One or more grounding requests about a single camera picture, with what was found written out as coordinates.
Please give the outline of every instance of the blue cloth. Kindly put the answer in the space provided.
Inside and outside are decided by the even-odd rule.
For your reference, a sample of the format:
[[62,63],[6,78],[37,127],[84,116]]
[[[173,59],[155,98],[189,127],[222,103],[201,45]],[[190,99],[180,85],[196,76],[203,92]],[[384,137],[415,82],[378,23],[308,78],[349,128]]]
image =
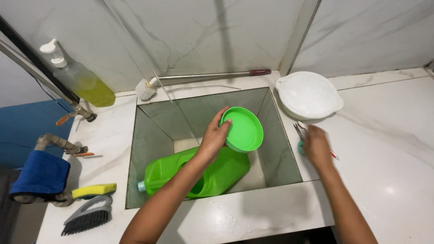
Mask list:
[[66,186],[70,164],[43,151],[32,151],[12,184],[10,194],[17,192],[57,194]]

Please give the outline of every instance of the scissors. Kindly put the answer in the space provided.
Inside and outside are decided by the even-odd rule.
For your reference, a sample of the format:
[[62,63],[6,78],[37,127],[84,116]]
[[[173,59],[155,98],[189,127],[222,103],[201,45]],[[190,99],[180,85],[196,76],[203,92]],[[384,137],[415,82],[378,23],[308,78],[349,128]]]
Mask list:
[[[307,136],[307,131],[306,131],[306,127],[304,126],[303,123],[298,122],[296,124],[293,124],[294,128],[297,131],[297,134],[299,134],[300,137],[300,142],[297,144],[297,151],[299,152],[299,154],[301,154],[302,156],[306,156],[306,153],[304,152],[304,139]],[[330,149],[330,154],[332,155],[332,157],[336,158],[337,160],[340,160],[339,157],[335,154],[334,151],[332,151]]]

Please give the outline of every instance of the running water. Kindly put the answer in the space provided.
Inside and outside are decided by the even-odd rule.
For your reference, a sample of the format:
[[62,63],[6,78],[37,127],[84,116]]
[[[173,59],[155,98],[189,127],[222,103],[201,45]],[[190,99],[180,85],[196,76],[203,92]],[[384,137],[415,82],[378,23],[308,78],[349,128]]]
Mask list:
[[[104,0],[105,4],[107,5],[107,7],[110,9],[110,12],[115,16],[116,20],[119,22],[120,26],[122,27],[122,29],[124,30],[124,32],[128,35],[128,37],[132,40],[132,42],[134,43],[134,47],[135,50],[132,50],[131,47],[129,45],[126,45],[124,42],[122,42],[122,44],[124,45],[125,49],[127,50],[128,54],[130,55],[131,59],[133,60],[134,64],[136,65],[137,69],[140,71],[141,75],[143,76],[143,78],[145,78],[145,76],[143,75],[143,72],[140,70],[140,65],[137,64],[136,60],[134,59],[134,56],[131,55],[132,52],[135,53],[139,53],[140,57],[143,59],[144,63],[147,63],[145,57],[143,56],[143,53],[140,51],[136,41],[134,40],[134,38],[132,37],[131,33],[128,31],[128,29],[125,27],[124,23],[122,22],[121,18],[119,18],[119,15],[117,14],[117,12],[115,11],[115,9],[113,8],[113,6],[110,4],[109,0]],[[187,120],[187,117],[185,116],[184,112],[182,112],[182,109],[179,107],[179,105],[175,102],[173,103],[172,98],[170,98],[168,92],[166,91],[166,88],[164,87],[163,83],[161,83],[159,77],[157,76],[157,73],[154,71],[154,69],[152,68],[151,65],[149,65],[149,67],[151,68],[152,72],[155,75],[155,78],[157,78],[158,83],[161,85],[162,89],[164,90],[164,92],[166,93],[167,97],[169,98],[170,102],[172,103],[172,105],[174,105],[179,112],[181,112],[182,117],[184,118],[184,121],[186,122],[186,124],[188,125],[189,128],[189,132],[190,132],[190,136],[196,141],[197,145],[199,146],[199,140],[197,139],[196,135],[193,132],[193,128],[191,127],[190,123]]]

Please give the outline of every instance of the orange tap handle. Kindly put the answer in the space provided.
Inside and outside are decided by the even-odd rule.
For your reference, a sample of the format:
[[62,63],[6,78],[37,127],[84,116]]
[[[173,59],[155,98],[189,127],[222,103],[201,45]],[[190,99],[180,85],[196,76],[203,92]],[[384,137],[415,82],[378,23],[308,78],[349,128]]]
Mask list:
[[85,157],[85,156],[93,156],[95,153],[93,152],[85,152],[85,153],[79,153],[79,154],[73,154],[74,157]]
[[59,121],[56,122],[57,126],[61,126],[63,125],[63,123],[65,123],[67,120],[69,119],[69,114],[63,116],[61,119],[59,119]]

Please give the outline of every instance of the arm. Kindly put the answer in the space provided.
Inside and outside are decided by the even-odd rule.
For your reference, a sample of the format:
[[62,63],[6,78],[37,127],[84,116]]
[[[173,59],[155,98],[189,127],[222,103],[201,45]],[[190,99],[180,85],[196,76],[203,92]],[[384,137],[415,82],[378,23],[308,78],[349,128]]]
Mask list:
[[214,116],[196,154],[139,209],[120,244],[151,244],[158,241],[179,205],[224,145],[232,120],[224,122],[220,128],[218,123],[228,108]]
[[314,125],[309,125],[304,147],[329,197],[335,224],[342,241],[346,244],[377,243],[374,234],[333,166],[326,133]]

